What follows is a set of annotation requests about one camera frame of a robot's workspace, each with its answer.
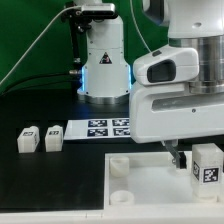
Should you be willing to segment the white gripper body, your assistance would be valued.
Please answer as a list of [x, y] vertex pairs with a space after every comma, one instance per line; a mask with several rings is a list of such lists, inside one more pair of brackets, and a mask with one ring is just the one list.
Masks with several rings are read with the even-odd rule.
[[130, 135], [137, 143], [224, 134], [224, 94], [192, 94], [199, 74], [193, 48], [165, 45], [135, 60]]

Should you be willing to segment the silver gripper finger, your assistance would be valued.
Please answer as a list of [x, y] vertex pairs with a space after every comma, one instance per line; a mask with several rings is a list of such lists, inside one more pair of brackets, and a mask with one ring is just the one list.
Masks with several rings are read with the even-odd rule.
[[166, 140], [162, 141], [162, 145], [166, 150], [172, 155], [172, 163], [177, 168], [186, 168], [187, 167], [187, 158], [184, 152], [178, 151], [178, 141], [177, 140]]

